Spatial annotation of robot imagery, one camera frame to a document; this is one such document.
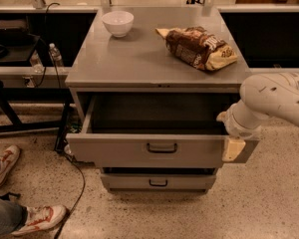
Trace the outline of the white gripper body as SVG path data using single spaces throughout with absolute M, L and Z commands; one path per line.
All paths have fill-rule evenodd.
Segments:
M 268 115 L 253 112 L 243 101 L 231 105 L 222 115 L 227 133 L 245 139 L 257 136 L 261 125 L 267 120 L 269 120 Z

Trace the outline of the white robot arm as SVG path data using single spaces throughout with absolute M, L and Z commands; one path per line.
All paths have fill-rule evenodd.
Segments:
M 244 80 L 239 94 L 240 100 L 216 118 L 228 133 L 224 162 L 234 161 L 266 120 L 279 118 L 299 127 L 299 74 L 255 74 Z

